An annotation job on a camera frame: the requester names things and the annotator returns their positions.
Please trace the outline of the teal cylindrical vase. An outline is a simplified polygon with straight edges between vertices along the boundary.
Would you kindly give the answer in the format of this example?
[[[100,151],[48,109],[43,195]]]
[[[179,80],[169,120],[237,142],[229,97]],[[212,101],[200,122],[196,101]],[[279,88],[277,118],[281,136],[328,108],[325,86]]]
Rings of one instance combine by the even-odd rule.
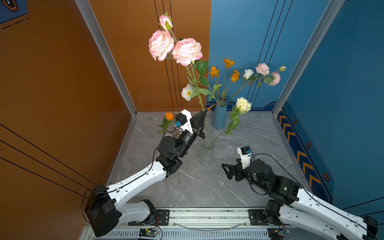
[[[215,105],[212,126],[217,130],[223,129],[226,124],[226,116],[227,103],[225,101],[219,101],[219,103]]]

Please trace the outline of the clear glass cylinder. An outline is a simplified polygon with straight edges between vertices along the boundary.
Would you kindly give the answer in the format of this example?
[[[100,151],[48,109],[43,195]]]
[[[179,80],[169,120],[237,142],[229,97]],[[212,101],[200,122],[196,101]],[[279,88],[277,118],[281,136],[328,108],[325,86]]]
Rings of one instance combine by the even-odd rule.
[[[215,162],[215,144],[204,141],[202,145],[200,162],[205,167],[211,167]]]

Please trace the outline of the cream flower stem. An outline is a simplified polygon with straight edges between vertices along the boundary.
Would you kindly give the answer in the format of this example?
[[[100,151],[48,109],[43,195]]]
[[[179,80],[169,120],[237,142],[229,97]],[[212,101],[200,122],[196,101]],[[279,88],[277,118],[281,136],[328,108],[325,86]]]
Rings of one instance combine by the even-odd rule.
[[[246,114],[251,110],[252,104],[245,98],[237,98],[236,104],[233,106],[232,111],[230,113],[230,123],[225,125],[225,127],[222,130],[222,132],[212,141],[212,143],[215,143],[215,141],[222,136],[225,135],[231,135],[232,130],[235,130],[237,126],[240,123],[240,115]]]

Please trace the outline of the orange poppy flower stem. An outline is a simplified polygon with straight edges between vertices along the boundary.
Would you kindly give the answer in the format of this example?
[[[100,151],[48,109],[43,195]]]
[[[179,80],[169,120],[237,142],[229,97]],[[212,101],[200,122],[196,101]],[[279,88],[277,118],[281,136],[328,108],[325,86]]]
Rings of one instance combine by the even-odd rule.
[[[222,74],[220,74],[221,70],[215,66],[211,66],[208,72],[208,75],[215,80],[212,89],[215,96],[211,97],[210,100],[215,99],[217,103],[226,101],[227,93],[230,90],[232,83],[236,83],[240,79],[240,72],[233,68],[235,61],[224,59],[223,63],[225,69]]]

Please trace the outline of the white rose flower stem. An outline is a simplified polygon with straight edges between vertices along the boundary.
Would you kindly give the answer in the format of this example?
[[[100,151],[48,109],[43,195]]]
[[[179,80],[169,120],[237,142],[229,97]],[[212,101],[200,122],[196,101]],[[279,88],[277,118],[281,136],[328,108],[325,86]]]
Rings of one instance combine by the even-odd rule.
[[[242,89],[246,88],[247,86],[250,86],[253,84],[255,80],[254,71],[252,69],[246,69],[243,74],[243,81],[238,87],[238,89],[235,91],[235,93],[232,95],[232,99],[242,91]]]

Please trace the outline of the pink rose flower stem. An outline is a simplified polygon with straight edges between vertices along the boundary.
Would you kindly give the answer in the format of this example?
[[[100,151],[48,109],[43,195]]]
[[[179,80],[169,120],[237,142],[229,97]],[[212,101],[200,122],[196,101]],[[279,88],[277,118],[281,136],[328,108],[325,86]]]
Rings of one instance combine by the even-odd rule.
[[[266,63],[258,63],[254,70],[255,80],[252,85],[256,85],[257,88],[260,88],[262,84],[274,87],[280,83],[281,73],[285,72],[286,70],[287,67],[282,65],[276,71],[272,72]],[[227,102],[229,103],[234,101],[235,97],[232,99],[231,96]]]

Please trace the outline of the large pink peony stem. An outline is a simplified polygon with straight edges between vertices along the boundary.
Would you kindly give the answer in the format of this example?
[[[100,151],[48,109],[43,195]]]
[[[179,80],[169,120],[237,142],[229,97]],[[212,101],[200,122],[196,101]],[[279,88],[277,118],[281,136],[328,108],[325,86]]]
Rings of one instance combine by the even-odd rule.
[[[205,77],[208,61],[202,61],[202,46],[193,38],[177,40],[173,32],[173,19],[167,13],[159,17],[160,29],[149,39],[149,52],[156,61],[174,60],[186,68],[192,85],[210,85]]]

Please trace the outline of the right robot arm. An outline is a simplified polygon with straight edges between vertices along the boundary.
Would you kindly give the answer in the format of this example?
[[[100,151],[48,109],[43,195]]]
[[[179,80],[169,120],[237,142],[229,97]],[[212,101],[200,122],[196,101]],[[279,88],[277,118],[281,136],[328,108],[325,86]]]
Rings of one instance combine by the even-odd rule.
[[[375,240],[378,222],[370,216],[349,214],[310,193],[299,183],[275,175],[272,167],[257,159],[244,168],[222,164],[228,179],[245,180],[270,197],[263,221],[268,225],[291,225],[327,240]]]

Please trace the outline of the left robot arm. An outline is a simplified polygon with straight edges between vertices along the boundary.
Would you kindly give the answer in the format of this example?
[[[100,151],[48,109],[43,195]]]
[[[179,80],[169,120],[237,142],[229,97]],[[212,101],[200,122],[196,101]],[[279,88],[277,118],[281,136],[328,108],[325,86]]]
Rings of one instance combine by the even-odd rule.
[[[103,237],[119,224],[150,226],[157,224],[157,209],[149,200],[137,204],[126,203],[151,185],[176,173],[184,157],[197,137],[204,139],[204,124],[207,111],[192,115],[182,110],[176,115],[175,127],[182,133],[162,137],[150,165],[118,183],[105,187],[95,186],[90,193],[84,211],[96,237]]]

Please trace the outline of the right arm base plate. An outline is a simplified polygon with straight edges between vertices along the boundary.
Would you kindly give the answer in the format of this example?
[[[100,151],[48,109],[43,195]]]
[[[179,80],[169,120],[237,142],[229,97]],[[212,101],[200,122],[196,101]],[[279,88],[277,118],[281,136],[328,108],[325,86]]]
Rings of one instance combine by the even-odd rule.
[[[277,213],[265,213],[264,209],[250,209],[248,214],[252,226],[283,226]]]

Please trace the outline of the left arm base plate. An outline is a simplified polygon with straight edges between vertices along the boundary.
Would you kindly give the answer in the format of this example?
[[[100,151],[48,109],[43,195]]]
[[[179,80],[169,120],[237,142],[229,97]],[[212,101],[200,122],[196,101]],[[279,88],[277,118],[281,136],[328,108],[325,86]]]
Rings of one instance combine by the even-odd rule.
[[[129,222],[129,226],[168,226],[170,220],[170,210],[157,210],[156,213],[150,215],[143,221]]]

